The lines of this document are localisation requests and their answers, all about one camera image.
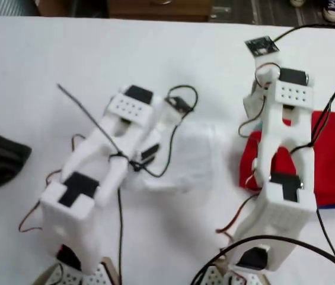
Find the shoe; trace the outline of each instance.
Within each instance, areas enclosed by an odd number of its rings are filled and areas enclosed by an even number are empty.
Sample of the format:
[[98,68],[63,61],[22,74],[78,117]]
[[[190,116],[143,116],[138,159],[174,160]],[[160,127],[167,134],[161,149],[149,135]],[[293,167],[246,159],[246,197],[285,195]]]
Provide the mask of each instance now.
[[335,0],[328,0],[323,8],[323,17],[329,22],[335,22]]
[[303,4],[305,3],[305,0],[290,0],[290,3],[292,6],[298,8],[298,7],[303,6]]

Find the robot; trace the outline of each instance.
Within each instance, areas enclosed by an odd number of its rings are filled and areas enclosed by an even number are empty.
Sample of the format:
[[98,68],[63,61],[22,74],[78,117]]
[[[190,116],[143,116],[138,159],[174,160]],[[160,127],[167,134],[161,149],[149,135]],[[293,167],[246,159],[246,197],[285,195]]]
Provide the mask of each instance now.
[[[103,208],[130,171],[155,160],[164,129],[191,111],[180,97],[163,99],[135,85],[111,99],[96,129],[67,159],[60,181],[51,182],[40,198],[42,235],[50,254],[83,274],[95,272],[105,256]],[[98,157],[107,165],[95,167]]]
[[[272,158],[279,147],[291,151],[311,141],[311,116],[314,95],[308,75],[303,71],[281,68],[278,49],[269,38],[246,43],[256,60],[253,92],[244,99],[249,118],[260,112],[261,141],[252,171],[261,187],[253,212],[241,222],[234,242],[257,235],[298,239],[308,219],[316,212],[314,194],[314,150],[302,148],[291,155],[295,175],[272,172]],[[265,72],[258,71],[268,65]],[[283,122],[289,116],[291,125]],[[245,243],[226,256],[228,270],[263,274],[276,271],[295,245],[276,240]]]

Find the red cloth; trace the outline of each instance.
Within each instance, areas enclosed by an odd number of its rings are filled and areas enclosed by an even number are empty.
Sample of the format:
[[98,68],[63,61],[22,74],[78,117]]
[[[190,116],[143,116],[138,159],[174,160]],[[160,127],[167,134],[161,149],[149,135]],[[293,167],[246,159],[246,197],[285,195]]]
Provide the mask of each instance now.
[[[321,112],[312,114],[312,127]],[[261,131],[254,131],[247,141],[240,163],[240,186],[258,190],[251,165],[257,156],[257,141]],[[315,151],[315,196],[319,207],[335,205],[335,112],[331,112],[326,127],[314,146]],[[271,171],[296,174],[289,151],[280,147],[272,159]]]

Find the cable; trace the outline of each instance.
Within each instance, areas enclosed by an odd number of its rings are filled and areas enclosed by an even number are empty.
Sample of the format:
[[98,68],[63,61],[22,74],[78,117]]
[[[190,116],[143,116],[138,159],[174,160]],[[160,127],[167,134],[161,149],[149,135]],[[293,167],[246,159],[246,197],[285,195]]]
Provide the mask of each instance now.
[[232,272],[232,274],[234,276],[238,277],[239,279],[241,279],[243,281],[243,285],[247,285],[248,284],[248,280],[246,280],[246,278],[244,276],[242,276],[241,274],[238,274],[237,272],[235,272],[233,270],[231,272]]
[[29,232],[31,230],[41,230],[42,229],[41,227],[30,227],[29,229],[26,229],[26,230],[22,229],[23,224],[25,223],[25,221],[27,220],[27,218],[29,218],[29,216],[38,208],[39,205],[40,205],[40,201],[38,200],[38,202],[36,202],[36,204],[31,208],[31,210],[22,219],[22,221],[18,225],[18,231],[20,233],[26,233],[26,232]]
[[75,151],[75,138],[82,138],[83,140],[85,140],[85,136],[81,135],[81,134],[75,134],[72,136],[71,138],[71,149],[72,151]]
[[174,127],[173,129],[173,132],[171,133],[171,137],[170,137],[170,143],[169,143],[169,146],[168,146],[168,157],[167,157],[167,162],[166,162],[166,165],[164,167],[164,169],[162,170],[162,172],[160,174],[156,174],[152,171],[150,171],[146,166],[142,167],[143,170],[145,170],[147,173],[149,173],[151,176],[155,177],[155,178],[160,178],[162,177],[165,172],[167,171],[169,165],[170,165],[170,162],[171,162],[171,153],[173,151],[173,141],[174,141],[174,136],[175,136],[175,133],[176,133],[176,130],[178,129],[178,127],[181,125],[181,123],[183,122],[183,120],[190,114],[194,111],[196,105],[197,105],[197,102],[199,101],[199,94],[197,93],[196,89],[191,86],[191,85],[177,85],[173,88],[171,88],[168,93],[167,93],[167,99],[170,98],[171,96],[171,92],[173,92],[174,90],[177,90],[177,89],[181,89],[181,88],[188,88],[188,89],[191,89],[193,92],[194,92],[194,95],[195,95],[195,101],[192,105],[192,107],[190,108],[190,110],[183,115],[183,117],[180,119],[180,122]]
[[323,234],[324,234],[324,237],[326,238],[328,244],[329,244],[329,247],[331,248],[332,252],[333,252],[333,255],[335,256],[335,249],[331,243],[331,240],[328,236],[328,233],[326,231],[326,227],[324,226],[324,223],[323,223],[323,219],[321,218],[321,215],[320,215],[320,212],[319,212],[319,209],[316,210],[316,215],[319,219],[319,223],[320,223],[320,227],[321,227],[321,230],[323,231]]
[[242,133],[241,133],[241,129],[242,129],[244,126],[246,126],[246,125],[248,125],[248,124],[254,122],[255,120],[257,120],[257,119],[261,116],[262,111],[263,111],[263,109],[264,109],[264,105],[265,105],[265,103],[266,103],[266,96],[263,96],[262,107],[261,107],[261,110],[258,112],[258,114],[257,114],[255,117],[253,117],[253,118],[251,118],[251,119],[249,119],[249,120],[243,122],[243,123],[238,127],[238,135],[239,135],[241,138],[250,138],[250,135],[244,135],[244,134],[242,134]]
[[229,224],[227,224],[223,229],[217,229],[216,233],[224,233],[227,230],[229,230],[233,224],[237,221],[238,216],[241,214],[241,211],[243,210],[243,208],[245,207],[245,205],[254,197],[257,197],[258,194],[254,194],[252,196],[250,196],[249,198],[247,198],[242,204],[241,206],[238,208],[236,214],[234,215],[233,219],[229,222]]
[[260,70],[261,68],[263,68],[263,67],[265,67],[267,65],[274,65],[274,66],[278,67],[279,68],[279,72],[280,72],[280,66],[278,64],[276,64],[275,62],[266,62],[265,64],[261,64],[260,66],[258,66],[256,68],[256,71],[254,72],[254,78],[256,79],[256,83],[258,84],[258,86],[261,87],[261,88],[264,88],[264,87],[262,86],[262,84],[258,80],[257,72],[258,72],[258,70]]
[[[309,25],[303,25],[303,26],[299,26],[299,27],[295,27],[295,28],[292,28],[291,30],[288,30],[286,33],[283,33],[281,34],[279,37],[277,37],[274,42],[276,43],[278,40],[280,40],[281,38],[287,36],[289,33],[292,33],[293,31],[296,31],[296,30],[299,30],[299,29],[302,29],[302,28],[325,28],[325,29],[335,29],[335,25],[333,24],[309,24]],[[315,134],[317,133],[317,130],[320,126],[320,122],[323,120],[323,117],[326,115],[327,112],[330,113],[330,106],[331,104],[333,103],[333,100],[335,99],[335,92],[333,93],[333,95],[330,97],[328,103],[327,103],[327,106],[324,108],[324,110],[321,112],[321,115],[320,117],[318,118],[316,124],[315,124],[315,127],[314,129],[312,130],[312,135],[311,135],[311,141],[308,143],[308,144],[305,144],[305,145],[301,145],[299,147],[296,147],[294,148],[292,151],[291,151],[291,154],[293,154],[294,152],[300,150],[301,148],[304,148],[304,147],[313,147],[316,140],[318,139],[318,136],[315,136]]]
[[54,170],[52,172],[50,172],[47,176],[46,176],[46,186],[49,186],[49,184],[51,183],[50,181],[50,178],[54,175],[54,174],[57,174],[57,173],[60,173],[62,172],[62,169],[57,169],[57,170]]
[[121,202],[121,190],[117,190],[117,201],[119,203],[119,213],[120,213],[120,239],[119,239],[119,285],[122,285],[122,240],[124,231],[124,220]]
[[327,117],[326,117],[324,123],[322,124],[322,126],[320,127],[320,130],[317,132],[317,134],[314,134],[314,138],[308,144],[299,145],[297,147],[294,147],[290,151],[290,155],[293,155],[294,153],[296,153],[298,150],[300,150],[302,148],[315,146],[315,142],[319,139],[319,136],[321,135],[321,133],[323,132],[324,128],[326,127],[326,125],[328,123],[330,114],[331,114],[331,103],[329,103],[329,107],[328,107],[328,111],[327,111]]
[[58,263],[58,265],[59,265],[59,268],[60,268],[60,277],[59,277],[59,280],[57,282],[54,282],[54,283],[50,284],[50,285],[58,285],[63,280],[63,265],[61,263]]
[[91,120],[91,122],[101,131],[101,133],[110,141],[112,146],[116,149],[118,153],[122,153],[122,151],[119,149],[119,147],[116,145],[116,143],[113,141],[113,139],[109,136],[109,134],[106,133],[106,131],[100,126],[100,124],[94,119],[94,117],[87,111],[87,109],[83,106],[83,104],[75,98],[69,91],[64,89],[60,84],[57,84],[58,88],[63,92],[64,95],[69,97],[78,107],[86,114],[86,116]]
[[327,258],[329,261],[331,261],[332,263],[335,264],[335,256],[333,256],[332,254],[329,254],[328,252],[317,248],[316,246],[310,245],[308,243],[305,242],[301,242],[300,240],[296,240],[296,239],[291,239],[289,237],[283,237],[283,236],[272,236],[272,235],[260,235],[260,236],[252,236],[252,237],[248,237],[246,239],[240,240],[232,245],[227,246],[225,249],[221,250],[219,254],[217,254],[216,256],[214,256],[210,261],[208,261],[195,275],[195,277],[193,278],[191,285],[197,285],[200,284],[201,281],[203,280],[204,277],[204,273],[206,272],[206,270],[208,269],[208,267],[213,264],[218,258],[220,258],[221,256],[225,255],[226,253],[228,253],[229,251],[231,251],[232,249],[247,243],[247,242],[251,242],[254,240],[264,240],[264,239],[271,239],[271,240],[281,240],[283,242],[288,242],[288,243],[293,243],[294,245],[299,245],[303,248],[307,248],[310,251],[313,251],[325,258]]

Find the table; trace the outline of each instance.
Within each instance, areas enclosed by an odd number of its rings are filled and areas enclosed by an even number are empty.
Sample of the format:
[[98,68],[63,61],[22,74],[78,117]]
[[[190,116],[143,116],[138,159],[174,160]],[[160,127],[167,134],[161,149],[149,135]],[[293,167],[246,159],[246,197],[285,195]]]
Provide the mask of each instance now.
[[[125,284],[188,284],[196,271],[225,246],[215,234],[247,194],[237,187],[245,142],[237,126],[245,119],[242,99],[251,88],[254,60],[244,41],[287,28],[238,24],[190,24],[123,20],[0,17],[0,134],[27,144],[33,153],[23,171],[0,188],[0,284],[30,284],[54,260],[37,231],[17,226],[44,189],[44,177],[66,159],[69,138],[88,134],[91,123],[56,88],[61,83],[98,118],[124,84],[159,94],[176,84],[200,93],[189,120],[226,122],[231,172],[207,194],[124,193]],[[287,67],[315,76],[315,106],[322,109],[335,89],[335,31],[301,30],[279,42]],[[323,211],[335,246],[335,210]],[[107,255],[117,264],[118,212],[107,209]],[[40,224],[36,212],[27,224]],[[314,216],[301,240],[329,250]],[[272,284],[334,284],[335,266],[296,248]]]

